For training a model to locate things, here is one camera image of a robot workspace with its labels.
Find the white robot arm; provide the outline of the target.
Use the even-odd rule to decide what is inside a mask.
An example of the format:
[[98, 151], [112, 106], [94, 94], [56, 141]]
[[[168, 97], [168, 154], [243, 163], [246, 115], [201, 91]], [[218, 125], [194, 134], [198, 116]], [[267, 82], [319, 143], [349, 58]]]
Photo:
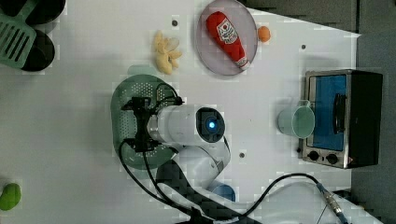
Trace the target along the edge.
[[127, 131], [118, 146], [122, 166], [145, 171], [150, 195], [189, 216], [178, 224], [383, 224], [308, 174], [273, 180], [251, 203], [232, 200], [217, 180], [231, 149], [213, 107], [172, 96], [133, 97], [115, 109]]

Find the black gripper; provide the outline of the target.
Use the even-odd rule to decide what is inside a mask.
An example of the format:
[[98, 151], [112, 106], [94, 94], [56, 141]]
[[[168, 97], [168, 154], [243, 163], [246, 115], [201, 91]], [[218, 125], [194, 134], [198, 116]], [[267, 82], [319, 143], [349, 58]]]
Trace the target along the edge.
[[152, 115], [152, 111], [149, 109], [150, 102], [149, 97], [133, 97], [121, 108], [122, 111], [132, 110], [136, 118], [135, 136], [124, 139], [135, 152], [152, 151], [159, 145], [158, 141], [150, 137], [148, 131], [149, 119]]

